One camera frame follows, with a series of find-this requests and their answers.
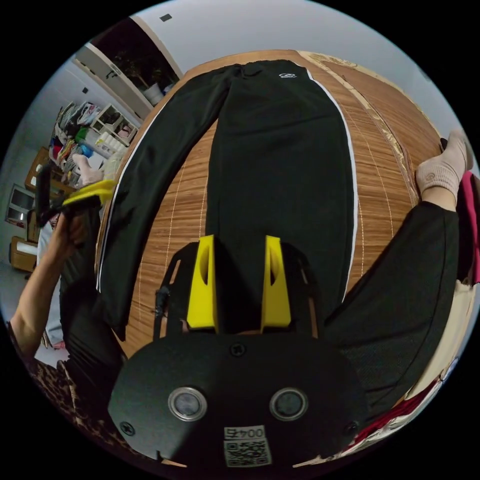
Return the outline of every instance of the leopard print clothing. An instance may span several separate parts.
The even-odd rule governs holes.
[[[8,323],[8,330],[15,349],[22,358],[10,323]],[[31,378],[47,399],[87,438],[131,464],[138,465],[139,462],[141,464],[146,462],[145,467],[151,468],[151,463],[156,463],[151,458],[130,448],[115,428],[107,412],[105,412],[105,418],[98,418],[96,414],[89,411],[89,403],[79,394],[69,373],[67,362],[59,361],[56,368],[35,359],[24,360],[24,364]]]

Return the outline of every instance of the white side stripe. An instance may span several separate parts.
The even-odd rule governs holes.
[[[170,97],[166,102],[165,102],[165,105],[172,99],[172,97]],[[113,211],[114,211],[114,207],[115,207],[115,199],[117,198],[117,193],[119,191],[119,187],[120,187],[120,183],[122,182],[122,178],[124,177],[124,174],[125,172],[127,171],[127,168],[129,167],[130,165],[130,161],[132,160],[132,158],[135,156],[135,152],[137,151],[137,148],[139,147],[141,141],[144,139],[144,136],[147,134],[147,132],[149,131],[150,127],[155,123],[155,120],[157,119],[157,117],[159,116],[160,112],[165,108],[165,105],[163,105],[163,107],[157,112],[157,114],[155,115],[155,117],[153,118],[153,120],[150,122],[150,125],[148,125],[148,127],[145,129],[145,131],[143,132],[143,135],[139,138],[138,140],[138,143],[136,144],[135,148],[133,149],[133,152],[131,153],[130,155],[130,158],[127,160],[125,166],[123,167],[123,170],[121,171],[121,174],[120,174],[120,178],[118,179],[118,183],[115,187],[115,192],[113,193],[113,198],[111,200],[111,204],[110,204],[110,210],[108,212],[108,220],[107,220],[107,224],[106,224],[106,229],[105,229],[105,234],[103,235],[103,239],[102,239],[102,242],[101,242],[101,257],[100,257],[100,265],[98,267],[98,273],[97,273],[97,276],[96,276],[96,289],[101,293],[102,290],[101,290],[101,278],[102,278],[102,266],[104,264],[104,257],[105,257],[105,245],[107,244],[107,236],[109,234],[109,230],[110,230],[110,223],[112,221],[112,214],[113,214]]]
[[[345,120],[344,114],[342,109],[340,108],[337,101],[332,97],[330,92],[317,80],[312,77],[312,74],[306,69],[308,73],[308,77],[310,80],[313,80],[317,85],[319,85],[323,91],[328,95],[328,98],[333,102],[333,104],[337,107],[338,111],[340,112],[341,119],[343,120],[343,124],[345,125],[346,137],[348,140],[348,150],[350,152],[350,162],[351,162],[351,176],[352,176],[352,183],[353,183],[353,235],[351,240],[351,255],[350,255],[350,266],[348,267],[348,276],[346,278],[346,285],[345,285],[345,292],[343,293],[343,298],[347,294],[347,286],[350,278],[350,273],[352,271],[352,265],[354,263],[354,254],[355,254],[355,240],[357,238],[357,229],[358,229],[358,209],[359,209],[359,192],[357,187],[357,168],[355,165],[355,156],[354,156],[354,148],[352,146],[352,138],[350,137],[350,130],[349,126],[347,125],[347,121]]]

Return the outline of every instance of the clothing pile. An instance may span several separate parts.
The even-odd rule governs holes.
[[[99,112],[100,108],[91,102],[86,101],[81,105],[70,102],[56,119],[48,156],[64,172],[64,180],[68,178],[70,183],[78,180],[72,178],[76,167],[73,155],[84,155],[89,158],[93,154],[92,150],[80,143],[85,139],[89,125]]]

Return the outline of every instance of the door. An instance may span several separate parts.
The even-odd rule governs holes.
[[[145,120],[152,111],[152,104],[127,76],[103,52],[91,43],[84,45],[76,54],[75,60],[98,77],[116,96],[128,105],[135,115]]]

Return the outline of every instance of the beige sock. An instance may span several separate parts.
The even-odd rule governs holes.
[[[460,182],[467,170],[474,166],[474,154],[462,130],[452,130],[445,151],[424,161],[415,173],[420,195],[426,189],[443,187],[457,200]]]
[[[85,155],[75,153],[71,158],[78,165],[78,169],[80,170],[80,180],[83,187],[101,182],[104,179],[103,170],[93,170]]]

